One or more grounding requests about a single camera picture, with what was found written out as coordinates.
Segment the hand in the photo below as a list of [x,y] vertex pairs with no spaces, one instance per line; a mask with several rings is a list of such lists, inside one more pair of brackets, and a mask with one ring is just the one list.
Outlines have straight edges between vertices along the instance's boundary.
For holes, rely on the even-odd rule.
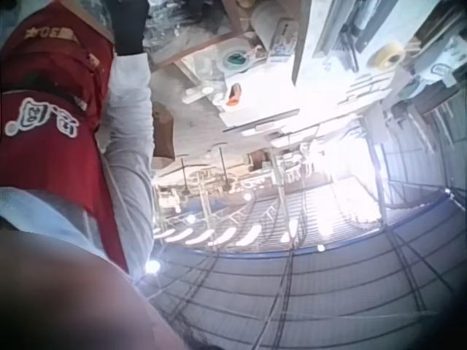
[[143,53],[143,33],[149,3],[147,0],[105,0],[112,19],[115,51],[119,56]]

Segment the skin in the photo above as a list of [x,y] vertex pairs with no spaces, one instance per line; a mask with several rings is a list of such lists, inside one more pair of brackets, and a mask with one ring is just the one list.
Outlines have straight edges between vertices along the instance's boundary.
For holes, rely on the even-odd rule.
[[[187,349],[115,266],[30,233],[0,230],[0,313],[19,319],[25,337],[50,337],[57,349]],[[105,345],[89,346],[96,338]]]

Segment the person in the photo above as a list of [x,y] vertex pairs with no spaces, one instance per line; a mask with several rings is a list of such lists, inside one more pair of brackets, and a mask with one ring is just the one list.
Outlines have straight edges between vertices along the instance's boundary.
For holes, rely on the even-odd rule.
[[2,341],[188,349],[134,286],[153,248],[147,0],[105,2],[115,46],[70,1],[15,2],[1,3]]

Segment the red apron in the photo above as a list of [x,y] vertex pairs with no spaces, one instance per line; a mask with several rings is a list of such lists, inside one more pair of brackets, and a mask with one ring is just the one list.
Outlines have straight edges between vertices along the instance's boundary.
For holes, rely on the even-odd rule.
[[84,208],[128,272],[94,138],[112,58],[112,44],[58,2],[21,23],[0,52],[0,187]]

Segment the logo on apron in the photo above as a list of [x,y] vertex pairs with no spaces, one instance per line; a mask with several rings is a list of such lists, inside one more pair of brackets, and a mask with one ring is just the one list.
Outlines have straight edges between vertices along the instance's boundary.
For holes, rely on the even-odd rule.
[[57,129],[73,139],[78,134],[80,122],[66,110],[48,102],[37,102],[32,98],[25,98],[21,103],[20,114],[16,120],[5,125],[5,134],[14,136],[20,131],[29,131],[44,125],[51,117],[56,120]]

